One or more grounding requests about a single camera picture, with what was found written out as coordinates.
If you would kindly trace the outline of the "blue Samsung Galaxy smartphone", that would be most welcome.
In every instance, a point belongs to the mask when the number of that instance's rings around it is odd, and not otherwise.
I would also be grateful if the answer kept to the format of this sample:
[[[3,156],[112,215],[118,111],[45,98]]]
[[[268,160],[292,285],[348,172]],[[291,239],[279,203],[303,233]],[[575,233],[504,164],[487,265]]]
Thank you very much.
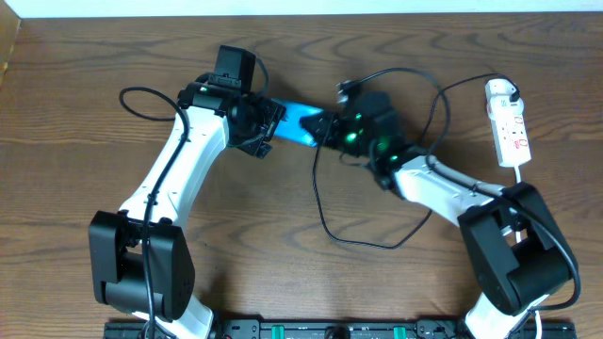
[[[274,99],[274,102],[285,108],[285,114],[279,121],[274,136],[283,138],[303,146],[314,148],[317,143],[314,137],[302,128],[302,118],[314,117],[323,113],[323,109],[292,101]]]

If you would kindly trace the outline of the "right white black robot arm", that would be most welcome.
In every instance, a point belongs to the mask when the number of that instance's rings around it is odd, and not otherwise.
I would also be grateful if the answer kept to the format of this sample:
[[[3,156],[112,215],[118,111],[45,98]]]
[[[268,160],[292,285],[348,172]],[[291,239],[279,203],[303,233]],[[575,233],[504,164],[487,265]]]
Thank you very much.
[[[319,148],[367,158],[377,184],[427,207],[462,234],[481,295],[464,317],[470,338],[507,338],[530,315],[573,306],[578,261],[539,191],[480,182],[409,141],[381,91],[361,94],[341,113],[303,116]]]

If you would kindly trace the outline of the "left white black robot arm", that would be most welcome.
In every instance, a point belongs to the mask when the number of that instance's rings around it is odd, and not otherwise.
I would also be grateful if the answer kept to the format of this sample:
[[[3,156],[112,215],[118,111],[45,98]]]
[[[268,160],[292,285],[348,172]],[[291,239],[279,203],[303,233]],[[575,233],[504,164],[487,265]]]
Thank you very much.
[[[213,311],[193,295],[195,268],[185,237],[204,178],[218,156],[239,148],[262,158],[285,107],[262,94],[193,82],[176,100],[143,87],[174,110],[166,144],[136,191],[89,226],[97,302],[142,319],[136,338],[207,338]]]

